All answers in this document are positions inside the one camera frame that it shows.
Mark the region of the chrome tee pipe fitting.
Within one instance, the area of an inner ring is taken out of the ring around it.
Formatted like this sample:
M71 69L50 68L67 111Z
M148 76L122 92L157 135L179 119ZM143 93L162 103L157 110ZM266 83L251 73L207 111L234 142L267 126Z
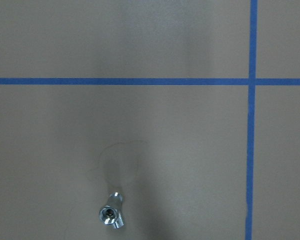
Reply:
M99 220L106 226L113 229L120 229L125 226L122 213L123 195L113 192L109 195L104 206L99 211Z

